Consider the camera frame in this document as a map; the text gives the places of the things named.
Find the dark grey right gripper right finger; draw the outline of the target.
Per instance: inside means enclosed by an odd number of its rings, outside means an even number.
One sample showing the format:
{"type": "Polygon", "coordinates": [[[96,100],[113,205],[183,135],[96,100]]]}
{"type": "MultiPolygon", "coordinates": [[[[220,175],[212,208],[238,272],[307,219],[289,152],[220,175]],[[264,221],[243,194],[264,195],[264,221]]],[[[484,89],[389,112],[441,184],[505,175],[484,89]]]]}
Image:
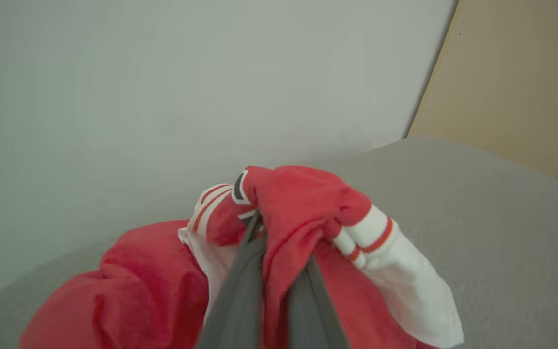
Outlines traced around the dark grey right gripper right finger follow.
{"type": "Polygon", "coordinates": [[[286,309],[289,349],[351,347],[313,255],[290,286],[286,309]]]}

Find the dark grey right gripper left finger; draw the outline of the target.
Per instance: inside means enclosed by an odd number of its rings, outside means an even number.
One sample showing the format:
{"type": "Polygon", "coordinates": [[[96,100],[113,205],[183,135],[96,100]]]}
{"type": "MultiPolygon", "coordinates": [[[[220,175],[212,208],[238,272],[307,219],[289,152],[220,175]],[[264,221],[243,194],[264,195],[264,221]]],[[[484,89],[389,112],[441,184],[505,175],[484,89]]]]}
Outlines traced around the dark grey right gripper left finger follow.
{"type": "Polygon", "coordinates": [[[266,236],[259,212],[248,224],[234,264],[199,335],[198,349],[258,349],[262,325],[262,264],[266,236]]]}

